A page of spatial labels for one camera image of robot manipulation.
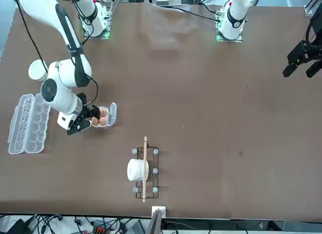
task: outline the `brown table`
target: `brown table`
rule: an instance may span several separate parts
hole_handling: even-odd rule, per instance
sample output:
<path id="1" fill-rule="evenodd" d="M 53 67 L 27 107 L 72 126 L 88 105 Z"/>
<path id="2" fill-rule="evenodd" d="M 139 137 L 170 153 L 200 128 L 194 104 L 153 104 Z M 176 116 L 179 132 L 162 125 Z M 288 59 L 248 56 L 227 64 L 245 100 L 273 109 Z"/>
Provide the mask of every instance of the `brown table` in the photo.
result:
<path id="1" fill-rule="evenodd" d="M 68 58 L 58 32 L 26 19 L 46 60 Z M 150 216 L 165 205 L 168 217 L 322 221 L 322 76 L 306 78 L 308 64 L 282 75 L 308 20 L 302 8 L 250 8 L 244 42 L 217 43 L 211 21 L 120 4 L 111 38 L 85 45 L 96 103 L 117 103 L 116 126 L 67 136 L 52 111 L 44 152 L 9 155 L 14 107 L 40 89 L 16 12 L 0 62 L 0 211 Z M 75 91 L 90 99 L 95 86 Z M 143 204 L 126 168 L 145 135 L 160 149 L 160 194 Z"/>

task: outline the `brown egg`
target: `brown egg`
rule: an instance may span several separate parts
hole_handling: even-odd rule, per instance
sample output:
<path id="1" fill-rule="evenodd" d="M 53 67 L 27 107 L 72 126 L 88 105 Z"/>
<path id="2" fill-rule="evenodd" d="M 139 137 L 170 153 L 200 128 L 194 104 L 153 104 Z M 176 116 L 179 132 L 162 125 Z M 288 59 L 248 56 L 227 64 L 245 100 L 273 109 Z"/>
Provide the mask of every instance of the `brown egg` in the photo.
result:
<path id="1" fill-rule="evenodd" d="M 99 120 L 95 117 L 92 118 L 92 122 L 94 126 L 97 126 L 99 124 Z"/>
<path id="2" fill-rule="evenodd" d="M 101 117 L 106 117 L 107 116 L 107 109 L 104 108 L 104 109 L 100 109 L 101 111 Z"/>
<path id="3" fill-rule="evenodd" d="M 107 122 L 106 117 L 101 117 L 101 119 L 100 119 L 100 124 L 101 124 L 102 126 L 105 126 L 105 125 L 106 125 L 106 122 Z"/>

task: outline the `wooden dowel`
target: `wooden dowel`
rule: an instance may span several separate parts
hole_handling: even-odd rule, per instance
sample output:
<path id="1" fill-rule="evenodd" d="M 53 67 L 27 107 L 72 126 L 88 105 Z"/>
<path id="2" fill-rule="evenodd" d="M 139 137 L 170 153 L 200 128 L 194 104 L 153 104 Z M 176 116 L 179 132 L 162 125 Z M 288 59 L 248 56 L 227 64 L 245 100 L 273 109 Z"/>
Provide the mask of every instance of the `wooden dowel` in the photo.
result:
<path id="1" fill-rule="evenodd" d="M 147 150 L 147 137 L 144 137 L 144 151 L 143 151 L 143 197 L 142 202 L 145 203 L 146 199 L 146 150 Z"/>

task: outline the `white cup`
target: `white cup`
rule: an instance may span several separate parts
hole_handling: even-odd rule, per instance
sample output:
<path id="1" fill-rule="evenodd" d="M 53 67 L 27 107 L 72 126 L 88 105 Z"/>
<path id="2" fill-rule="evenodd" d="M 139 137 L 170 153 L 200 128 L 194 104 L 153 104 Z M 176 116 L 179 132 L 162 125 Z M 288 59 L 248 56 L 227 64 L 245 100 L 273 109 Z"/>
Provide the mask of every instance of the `white cup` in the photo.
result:
<path id="1" fill-rule="evenodd" d="M 146 180 L 149 175 L 149 164 L 146 161 Z M 143 160 L 131 159 L 127 165 L 127 178 L 129 181 L 143 180 Z"/>

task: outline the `clear plastic egg carton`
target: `clear plastic egg carton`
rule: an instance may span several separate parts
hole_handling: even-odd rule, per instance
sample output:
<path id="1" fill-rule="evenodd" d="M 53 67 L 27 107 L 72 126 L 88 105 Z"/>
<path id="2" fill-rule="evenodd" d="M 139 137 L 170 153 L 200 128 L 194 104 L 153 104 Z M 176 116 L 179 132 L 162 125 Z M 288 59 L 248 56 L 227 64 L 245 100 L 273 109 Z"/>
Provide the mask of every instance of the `clear plastic egg carton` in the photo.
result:
<path id="1" fill-rule="evenodd" d="M 44 149 L 50 106 L 41 97 L 23 95 L 10 123 L 10 154 L 39 153 Z"/>

